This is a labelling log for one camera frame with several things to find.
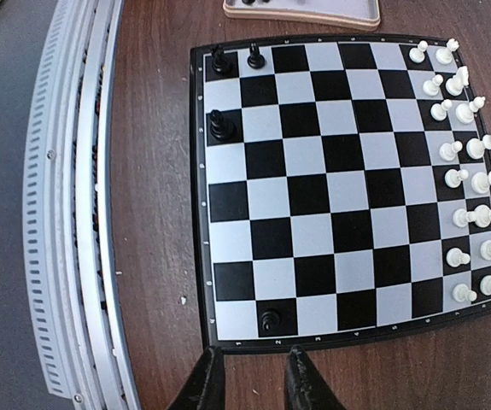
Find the black rook corner piece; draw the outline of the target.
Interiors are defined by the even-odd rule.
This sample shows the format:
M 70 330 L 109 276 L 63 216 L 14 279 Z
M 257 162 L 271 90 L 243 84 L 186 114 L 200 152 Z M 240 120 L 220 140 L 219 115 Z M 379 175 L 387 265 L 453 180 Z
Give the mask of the black rook corner piece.
M 215 45 L 211 49 L 212 69 L 220 75 L 226 75 L 231 71 L 231 62 L 227 59 L 224 50 Z

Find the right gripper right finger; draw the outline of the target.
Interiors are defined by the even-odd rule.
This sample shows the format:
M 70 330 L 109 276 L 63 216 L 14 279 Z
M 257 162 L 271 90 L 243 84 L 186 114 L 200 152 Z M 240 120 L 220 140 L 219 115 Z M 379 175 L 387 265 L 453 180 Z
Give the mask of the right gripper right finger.
M 284 402 L 286 409 L 345 409 L 299 345 L 287 356 Z

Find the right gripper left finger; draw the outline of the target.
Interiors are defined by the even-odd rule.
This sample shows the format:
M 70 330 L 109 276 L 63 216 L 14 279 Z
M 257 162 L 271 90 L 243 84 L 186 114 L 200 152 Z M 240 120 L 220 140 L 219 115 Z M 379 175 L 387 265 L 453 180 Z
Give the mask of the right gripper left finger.
M 225 408 L 225 365 L 220 348 L 208 347 L 168 409 Z

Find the black pawn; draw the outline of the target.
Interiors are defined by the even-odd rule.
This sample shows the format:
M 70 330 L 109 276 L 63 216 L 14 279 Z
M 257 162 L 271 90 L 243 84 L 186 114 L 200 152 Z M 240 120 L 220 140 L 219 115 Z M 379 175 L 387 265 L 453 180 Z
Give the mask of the black pawn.
M 249 46 L 248 65 L 253 69 L 261 69 L 266 65 L 265 57 L 260 53 L 260 47 L 257 43 Z
M 278 328 L 280 315 L 278 311 L 269 309 L 260 316 L 260 325 L 263 332 L 271 332 Z

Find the wooden tray with mirror base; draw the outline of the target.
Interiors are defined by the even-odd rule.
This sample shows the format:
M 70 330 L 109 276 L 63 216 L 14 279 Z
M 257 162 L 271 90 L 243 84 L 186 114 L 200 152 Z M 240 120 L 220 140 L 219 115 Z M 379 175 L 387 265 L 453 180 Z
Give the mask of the wooden tray with mirror base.
M 242 0 L 223 2 L 230 18 L 296 21 L 374 31 L 381 22 L 378 0 L 271 0 L 265 7 L 248 7 Z

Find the black bishop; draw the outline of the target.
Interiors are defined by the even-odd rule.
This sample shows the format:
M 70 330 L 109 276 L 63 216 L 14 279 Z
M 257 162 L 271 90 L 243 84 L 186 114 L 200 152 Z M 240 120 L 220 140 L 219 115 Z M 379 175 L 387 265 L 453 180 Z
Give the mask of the black bishop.
M 210 132 L 219 141 L 231 139 L 235 133 L 235 125 L 228 120 L 219 110 L 213 109 L 209 113 Z

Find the black and grey chessboard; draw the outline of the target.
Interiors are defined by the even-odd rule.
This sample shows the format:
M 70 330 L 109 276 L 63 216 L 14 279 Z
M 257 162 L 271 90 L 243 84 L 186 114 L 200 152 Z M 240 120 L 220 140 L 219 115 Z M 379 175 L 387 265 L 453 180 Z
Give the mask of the black and grey chessboard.
M 425 59 L 409 50 L 428 43 Z M 257 43 L 266 59 L 248 63 Z M 481 257 L 491 224 L 459 228 L 453 213 L 491 208 L 491 189 L 471 188 L 491 171 L 491 150 L 466 145 L 489 134 L 480 110 L 470 124 L 455 109 L 478 95 L 445 88 L 464 66 L 440 64 L 447 40 L 412 35 L 302 35 L 196 46 L 190 52 L 191 195 L 202 341 L 232 354 L 267 354 L 295 344 L 331 349 L 453 325 L 491 313 L 480 291 L 491 261 Z M 219 45 L 231 71 L 212 69 Z M 423 92 L 440 74 L 440 92 Z M 434 103 L 453 102 L 447 118 Z M 235 125 L 219 141 L 209 113 Z M 460 141 L 444 161 L 439 148 Z M 458 188 L 449 169 L 466 169 Z M 467 265 L 450 267 L 460 248 Z M 456 302 L 467 284 L 474 302 Z M 273 309 L 280 324 L 263 332 Z

